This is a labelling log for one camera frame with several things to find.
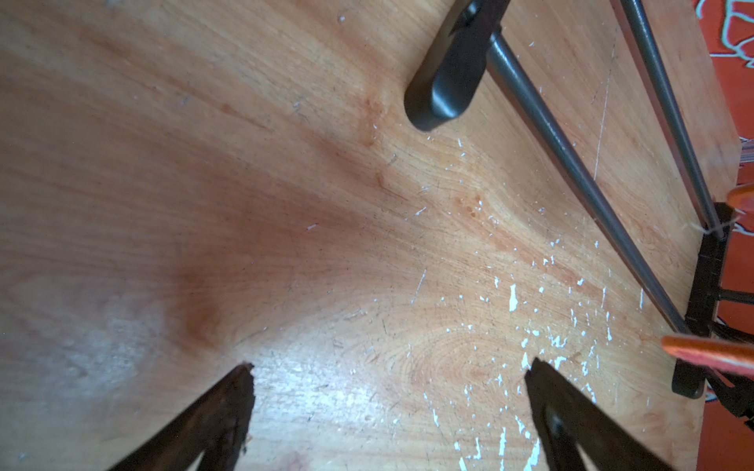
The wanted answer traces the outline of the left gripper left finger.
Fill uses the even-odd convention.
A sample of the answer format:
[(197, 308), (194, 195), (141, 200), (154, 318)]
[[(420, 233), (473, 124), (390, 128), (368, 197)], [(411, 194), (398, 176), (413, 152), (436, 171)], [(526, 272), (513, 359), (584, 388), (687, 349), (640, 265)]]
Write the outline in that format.
[(255, 404), (253, 365), (241, 363), (114, 470), (233, 470)]

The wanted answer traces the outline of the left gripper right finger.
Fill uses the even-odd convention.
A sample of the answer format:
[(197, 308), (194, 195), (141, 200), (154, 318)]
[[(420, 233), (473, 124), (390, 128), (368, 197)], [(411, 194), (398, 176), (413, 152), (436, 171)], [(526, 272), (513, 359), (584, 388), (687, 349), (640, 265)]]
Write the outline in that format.
[(670, 470), (550, 364), (536, 358), (524, 375), (532, 419), (552, 470)]

